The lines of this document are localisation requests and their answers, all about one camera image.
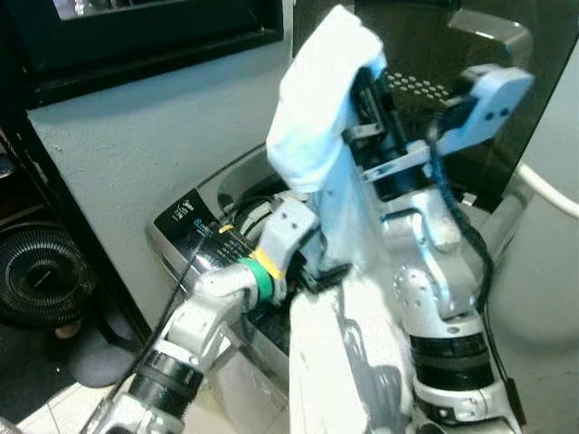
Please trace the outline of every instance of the white wall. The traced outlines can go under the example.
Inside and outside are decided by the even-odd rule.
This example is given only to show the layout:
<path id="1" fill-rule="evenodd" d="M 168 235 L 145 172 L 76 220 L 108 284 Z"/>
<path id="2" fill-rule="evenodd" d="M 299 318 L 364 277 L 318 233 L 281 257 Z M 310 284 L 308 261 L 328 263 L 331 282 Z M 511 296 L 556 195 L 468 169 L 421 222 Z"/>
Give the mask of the white wall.
<path id="1" fill-rule="evenodd" d="M 523 160 L 579 200 L 579 45 Z M 535 197 L 490 299 L 530 433 L 579 432 L 579 222 Z"/>
<path id="2" fill-rule="evenodd" d="M 29 113 L 149 324 L 168 297 L 145 224 L 227 161 L 263 143 L 291 56 L 283 42 Z"/>

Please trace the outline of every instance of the electric fan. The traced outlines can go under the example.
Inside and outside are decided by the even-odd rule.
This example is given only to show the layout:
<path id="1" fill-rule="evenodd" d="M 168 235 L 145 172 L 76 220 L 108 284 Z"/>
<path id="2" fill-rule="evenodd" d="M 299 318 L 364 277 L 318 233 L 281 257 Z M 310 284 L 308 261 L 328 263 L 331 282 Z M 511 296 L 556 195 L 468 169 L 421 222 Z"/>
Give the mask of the electric fan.
<path id="1" fill-rule="evenodd" d="M 81 317 L 96 279 L 69 234 L 50 222 L 0 230 L 0 322 L 58 327 Z"/>

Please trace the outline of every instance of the black joint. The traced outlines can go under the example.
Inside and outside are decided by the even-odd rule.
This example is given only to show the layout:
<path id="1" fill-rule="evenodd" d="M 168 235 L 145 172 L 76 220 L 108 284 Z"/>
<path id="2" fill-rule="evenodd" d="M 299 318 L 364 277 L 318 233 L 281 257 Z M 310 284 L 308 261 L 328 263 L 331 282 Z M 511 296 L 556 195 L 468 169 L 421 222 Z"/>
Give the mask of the black joint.
<path id="1" fill-rule="evenodd" d="M 441 128 L 443 131 L 462 127 L 479 100 L 468 95 L 460 95 L 446 101 L 442 113 Z"/>
<path id="2" fill-rule="evenodd" d="M 299 283 L 311 294 L 319 294 L 325 289 L 332 288 L 340 283 L 350 271 L 351 265 L 344 264 L 334 267 L 328 271 L 319 273 L 315 278 L 306 270 L 299 272 Z"/>
<path id="3" fill-rule="evenodd" d="M 494 382 L 482 334 L 452 339 L 411 336 L 418 380 L 445 391 L 482 389 Z"/>
<path id="4" fill-rule="evenodd" d="M 191 366 L 155 351 L 138 369 L 128 393 L 147 406 L 181 418 L 202 381 L 203 375 Z"/>

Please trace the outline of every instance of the floor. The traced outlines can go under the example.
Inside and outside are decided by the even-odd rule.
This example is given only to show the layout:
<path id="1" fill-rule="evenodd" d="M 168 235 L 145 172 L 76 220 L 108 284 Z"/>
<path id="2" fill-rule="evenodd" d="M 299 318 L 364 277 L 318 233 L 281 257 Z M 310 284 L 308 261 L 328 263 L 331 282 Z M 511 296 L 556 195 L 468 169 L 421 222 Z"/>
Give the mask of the floor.
<path id="1" fill-rule="evenodd" d="M 66 368 L 72 344 L 57 339 L 53 330 L 0 325 L 0 416 L 21 420 L 74 384 Z"/>
<path id="2" fill-rule="evenodd" d="M 90 389 L 78 383 L 59 392 L 18 424 L 24 434 L 78 434 L 109 387 Z M 239 434 L 227 420 L 214 391 L 204 382 L 184 417 L 185 434 Z M 289 418 L 282 413 L 267 434 L 287 433 Z"/>

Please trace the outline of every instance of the white cloth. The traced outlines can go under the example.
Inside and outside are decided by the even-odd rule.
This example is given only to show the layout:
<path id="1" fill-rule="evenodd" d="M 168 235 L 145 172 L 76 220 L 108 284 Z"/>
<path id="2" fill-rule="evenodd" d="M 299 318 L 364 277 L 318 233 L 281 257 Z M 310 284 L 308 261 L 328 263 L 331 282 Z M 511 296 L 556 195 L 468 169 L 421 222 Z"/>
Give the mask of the white cloth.
<path id="1" fill-rule="evenodd" d="M 310 242 L 302 250 L 308 266 L 315 271 L 344 261 L 355 264 L 342 284 L 343 304 L 338 303 L 340 289 L 330 289 L 316 297 L 300 294 L 291 307 L 292 434 L 362 434 L 369 427 L 378 432 L 371 413 L 382 401 L 369 401 L 368 396 L 372 389 L 380 389 L 379 381 L 370 384 L 370 392 L 365 387 L 374 369 L 393 373 L 386 378 L 392 387 L 385 394 L 395 397 L 388 402 L 396 402 L 391 408 L 379 408 L 380 432 L 398 432 L 393 427 L 400 425 L 394 420 L 407 414 L 412 403 L 408 344 L 384 302 L 384 294 L 392 292 L 392 279 L 371 273 L 373 265 L 388 269 L 380 231 L 373 228 L 379 219 L 369 215 L 372 207 L 365 202 L 352 156 L 341 138 L 356 120 L 349 91 L 362 66 L 369 66 L 376 76 L 385 68 L 382 42 L 355 15 L 337 6 L 283 78 L 267 138 L 268 158 L 289 187 L 313 193 L 309 205 L 318 213 L 327 245 L 322 247 L 318 240 L 318 245 Z M 365 352 L 362 364 L 353 358 L 355 345 L 344 344 L 346 320 L 355 324 L 352 335 Z"/>
<path id="2" fill-rule="evenodd" d="M 380 39 L 339 5 L 299 50 L 280 84 L 268 158 L 292 190 L 319 190 L 344 145 L 349 91 L 358 69 L 386 66 Z"/>

